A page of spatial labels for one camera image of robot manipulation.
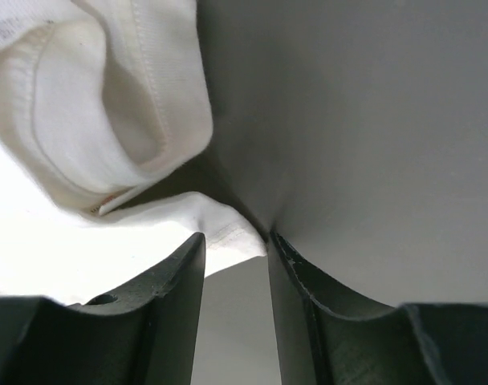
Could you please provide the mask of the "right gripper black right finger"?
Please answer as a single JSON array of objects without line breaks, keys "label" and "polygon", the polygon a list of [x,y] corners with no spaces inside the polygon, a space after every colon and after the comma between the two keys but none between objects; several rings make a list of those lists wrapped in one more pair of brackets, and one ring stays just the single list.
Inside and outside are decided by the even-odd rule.
[{"label": "right gripper black right finger", "polygon": [[267,260],[283,383],[488,384],[488,304],[387,306],[277,233]]}]

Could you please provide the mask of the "white t shirt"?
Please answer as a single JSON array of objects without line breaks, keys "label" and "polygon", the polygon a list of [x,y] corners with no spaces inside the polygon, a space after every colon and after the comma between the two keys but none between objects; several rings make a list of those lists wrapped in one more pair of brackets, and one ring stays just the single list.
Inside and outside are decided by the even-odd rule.
[{"label": "white t shirt", "polygon": [[128,207],[212,135],[196,2],[0,1],[0,296],[86,302],[196,232],[207,274],[263,256],[201,192]]}]

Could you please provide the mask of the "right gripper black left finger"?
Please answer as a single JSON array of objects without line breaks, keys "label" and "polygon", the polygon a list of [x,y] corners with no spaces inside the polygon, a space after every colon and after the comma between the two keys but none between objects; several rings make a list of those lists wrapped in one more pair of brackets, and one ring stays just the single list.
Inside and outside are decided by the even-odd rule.
[{"label": "right gripper black left finger", "polygon": [[0,297],[0,384],[188,384],[205,276],[195,233],[91,301]]}]

